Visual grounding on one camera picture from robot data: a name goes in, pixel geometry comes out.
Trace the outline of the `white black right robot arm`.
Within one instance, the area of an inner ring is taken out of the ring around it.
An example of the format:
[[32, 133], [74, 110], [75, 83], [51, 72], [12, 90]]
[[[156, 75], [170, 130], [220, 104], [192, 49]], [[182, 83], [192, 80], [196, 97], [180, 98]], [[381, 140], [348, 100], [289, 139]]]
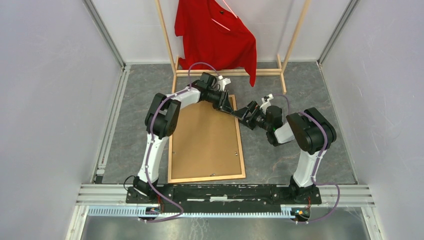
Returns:
[[260, 107], [255, 101], [231, 113], [250, 129], [259, 127], [266, 132], [268, 142], [277, 147], [296, 141], [300, 148], [298, 164], [290, 178], [285, 199], [302, 204], [316, 195], [316, 173], [323, 155], [337, 139], [334, 126], [311, 107], [303, 112], [283, 116], [283, 110], [276, 105]]

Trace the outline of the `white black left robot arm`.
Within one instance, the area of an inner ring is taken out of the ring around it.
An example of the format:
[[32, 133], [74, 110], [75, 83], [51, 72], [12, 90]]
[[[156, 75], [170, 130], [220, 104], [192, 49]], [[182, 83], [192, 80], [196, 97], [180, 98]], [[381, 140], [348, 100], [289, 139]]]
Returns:
[[174, 133], [180, 110], [199, 102], [212, 104], [213, 109], [235, 116], [235, 110], [225, 89], [231, 80], [221, 75], [214, 76], [203, 72], [200, 79], [190, 83], [175, 93], [157, 93], [145, 117], [147, 131], [146, 151], [133, 188], [145, 204], [153, 203], [157, 198], [156, 185], [159, 179], [159, 164], [162, 152], [169, 137]]

